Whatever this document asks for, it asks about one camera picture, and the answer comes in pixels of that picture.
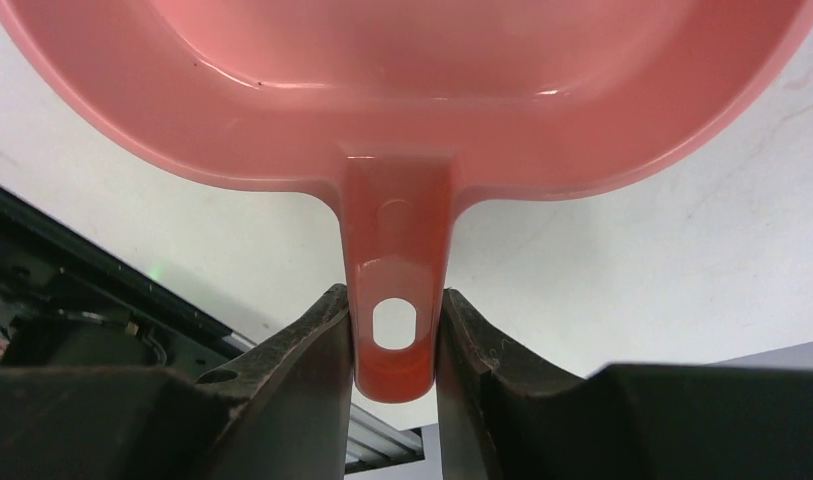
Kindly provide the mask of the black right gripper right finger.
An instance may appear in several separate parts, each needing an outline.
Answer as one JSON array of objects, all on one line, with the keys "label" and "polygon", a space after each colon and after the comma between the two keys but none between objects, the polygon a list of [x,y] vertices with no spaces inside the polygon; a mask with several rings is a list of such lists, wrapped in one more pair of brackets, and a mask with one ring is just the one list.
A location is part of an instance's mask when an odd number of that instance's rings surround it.
[{"label": "black right gripper right finger", "polygon": [[447,479],[813,479],[813,371],[611,364],[581,378],[449,289],[436,382]]}]

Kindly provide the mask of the pink dustpan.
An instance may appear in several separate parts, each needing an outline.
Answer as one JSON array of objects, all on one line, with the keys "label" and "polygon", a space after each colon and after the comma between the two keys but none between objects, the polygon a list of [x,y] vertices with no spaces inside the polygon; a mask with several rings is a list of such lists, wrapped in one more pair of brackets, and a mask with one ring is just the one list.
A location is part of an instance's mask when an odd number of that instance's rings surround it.
[{"label": "pink dustpan", "polygon": [[433,384],[462,212],[681,160],[783,69],[813,1],[0,1],[0,24],[144,161],[326,203],[356,385],[403,403]]}]

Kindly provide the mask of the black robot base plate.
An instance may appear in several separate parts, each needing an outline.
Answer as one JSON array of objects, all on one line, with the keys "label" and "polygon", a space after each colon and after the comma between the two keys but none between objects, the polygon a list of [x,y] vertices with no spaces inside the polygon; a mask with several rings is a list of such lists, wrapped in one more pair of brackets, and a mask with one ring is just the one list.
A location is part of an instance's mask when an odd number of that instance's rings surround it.
[{"label": "black robot base plate", "polygon": [[252,346],[0,187],[0,367],[161,367],[197,378]]}]

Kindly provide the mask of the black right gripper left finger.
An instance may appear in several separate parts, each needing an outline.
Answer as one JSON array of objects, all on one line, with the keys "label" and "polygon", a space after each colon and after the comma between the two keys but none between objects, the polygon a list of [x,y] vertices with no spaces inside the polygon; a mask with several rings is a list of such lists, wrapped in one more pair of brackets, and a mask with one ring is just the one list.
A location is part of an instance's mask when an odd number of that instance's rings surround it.
[{"label": "black right gripper left finger", "polygon": [[0,369],[0,479],[340,479],[352,380],[342,284],[195,381],[156,367]]}]

